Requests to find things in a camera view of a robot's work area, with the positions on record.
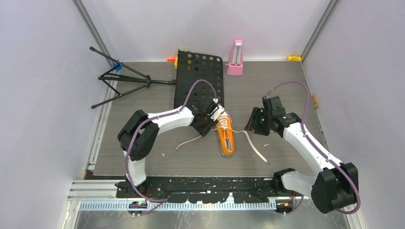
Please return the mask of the white shoelace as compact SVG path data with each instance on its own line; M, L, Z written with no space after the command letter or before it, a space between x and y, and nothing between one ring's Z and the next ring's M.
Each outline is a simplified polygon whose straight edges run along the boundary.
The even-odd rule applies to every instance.
M260 159L262 159L265 163L270 164L269 161L268 161L268 160L258 151L258 149L254 146L254 144L253 144L253 142L252 142L252 140L251 140L249 134L247 133L247 131L245 131L245 130L236 131L236 130L234 130L234 129L232 129L232 131L233 131L233 134L243 133L243 134L245 135L245 137L246 137L246 139L247 139L247 141L248 141L250 147L251 147L252 150L256 153L256 155L257 155Z

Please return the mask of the orange canvas sneaker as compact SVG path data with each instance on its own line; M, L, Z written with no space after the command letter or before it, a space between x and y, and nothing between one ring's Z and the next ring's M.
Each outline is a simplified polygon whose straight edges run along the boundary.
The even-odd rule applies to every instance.
M232 119L224 111L217 118L216 131L221 145L221 153L225 157L231 157L235 152L234 134L232 131Z

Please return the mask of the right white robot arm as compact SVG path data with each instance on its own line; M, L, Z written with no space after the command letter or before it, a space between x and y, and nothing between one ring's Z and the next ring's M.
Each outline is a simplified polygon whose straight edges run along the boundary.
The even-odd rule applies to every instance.
M343 163L319 143L295 113L287 113L278 96L262 98L263 106L255 107L246 131L268 136L279 134L290 143L314 172L310 177L287 168L274 173L273 191L284 196L289 191L309 197L321 213L342 211L360 205L358 169L353 163Z

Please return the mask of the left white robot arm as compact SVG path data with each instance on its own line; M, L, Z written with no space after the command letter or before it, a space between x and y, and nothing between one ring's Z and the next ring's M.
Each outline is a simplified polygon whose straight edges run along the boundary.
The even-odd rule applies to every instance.
M157 114L137 110L117 135L120 147L125 153L129 193L136 198L146 193L146 156L151 152L158 135L191 126L200 136L206 136L224 112L225 109L215 101L207 108L187 105Z

